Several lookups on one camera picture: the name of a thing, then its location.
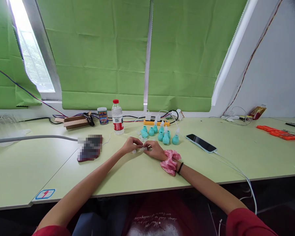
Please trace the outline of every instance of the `orange object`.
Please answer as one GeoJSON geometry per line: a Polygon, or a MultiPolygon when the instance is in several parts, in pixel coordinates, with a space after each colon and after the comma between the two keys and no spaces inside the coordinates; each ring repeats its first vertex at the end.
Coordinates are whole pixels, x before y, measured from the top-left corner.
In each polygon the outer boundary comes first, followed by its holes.
{"type": "Polygon", "coordinates": [[[257,126],[258,129],[262,129],[265,130],[267,132],[269,132],[269,134],[285,139],[285,140],[295,140],[295,134],[290,134],[287,132],[284,132],[282,130],[279,129],[275,129],[269,126],[257,126]]]}
{"type": "MultiPolygon", "coordinates": [[[[144,119],[143,124],[145,124],[145,125],[154,125],[154,121],[146,121],[144,119]]],[[[167,121],[167,120],[164,120],[164,126],[170,126],[170,122],[167,121]]]]}

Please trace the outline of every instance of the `red shirt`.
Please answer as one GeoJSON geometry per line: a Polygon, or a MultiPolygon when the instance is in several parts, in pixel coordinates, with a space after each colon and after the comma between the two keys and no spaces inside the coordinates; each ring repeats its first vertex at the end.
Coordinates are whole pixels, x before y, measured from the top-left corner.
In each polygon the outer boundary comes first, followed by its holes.
{"type": "MultiPolygon", "coordinates": [[[[140,235],[201,235],[201,223],[176,195],[166,192],[149,194],[136,203],[130,211],[122,236],[140,235]]],[[[47,226],[33,236],[70,236],[61,226],[47,226]]],[[[266,226],[252,211],[239,208],[227,217],[226,236],[274,236],[277,234],[266,226]]]]}

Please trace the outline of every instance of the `hand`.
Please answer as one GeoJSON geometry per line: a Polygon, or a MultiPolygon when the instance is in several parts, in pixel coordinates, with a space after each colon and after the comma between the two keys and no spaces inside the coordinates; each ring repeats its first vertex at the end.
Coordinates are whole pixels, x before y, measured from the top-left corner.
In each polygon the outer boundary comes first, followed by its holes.
{"type": "Polygon", "coordinates": [[[147,150],[144,150],[144,153],[150,157],[154,157],[160,161],[166,161],[167,156],[164,153],[164,150],[161,148],[157,141],[146,141],[143,147],[147,147],[147,150]]]}
{"type": "Polygon", "coordinates": [[[128,152],[132,152],[133,150],[139,149],[142,147],[143,147],[143,143],[139,139],[134,137],[129,137],[120,150],[124,154],[126,154],[128,152]]]}

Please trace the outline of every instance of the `yellow power strip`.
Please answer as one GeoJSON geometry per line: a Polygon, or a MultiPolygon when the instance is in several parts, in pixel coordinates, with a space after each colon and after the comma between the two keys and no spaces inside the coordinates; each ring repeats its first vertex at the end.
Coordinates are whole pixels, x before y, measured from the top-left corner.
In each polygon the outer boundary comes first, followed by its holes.
{"type": "MultiPolygon", "coordinates": [[[[146,121],[144,119],[143,124],[145,124],[145,125],[154,125],[154,121],[146,121]]],[[[170,122],[167,121],[167,120],[164,120],[164,126],[170,126],[170,122]]]]}

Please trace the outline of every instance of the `bottle label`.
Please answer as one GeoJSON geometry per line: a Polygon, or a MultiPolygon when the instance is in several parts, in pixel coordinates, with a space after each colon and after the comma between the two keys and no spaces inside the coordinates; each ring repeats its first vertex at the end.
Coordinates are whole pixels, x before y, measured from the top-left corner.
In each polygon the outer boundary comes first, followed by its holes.
{"type": "Polygon", "coordinates": [[[114,130],[122,130],[124,128],[124,120],[123,117],[112,118],[112,122],[114,124],[114,130]]]}

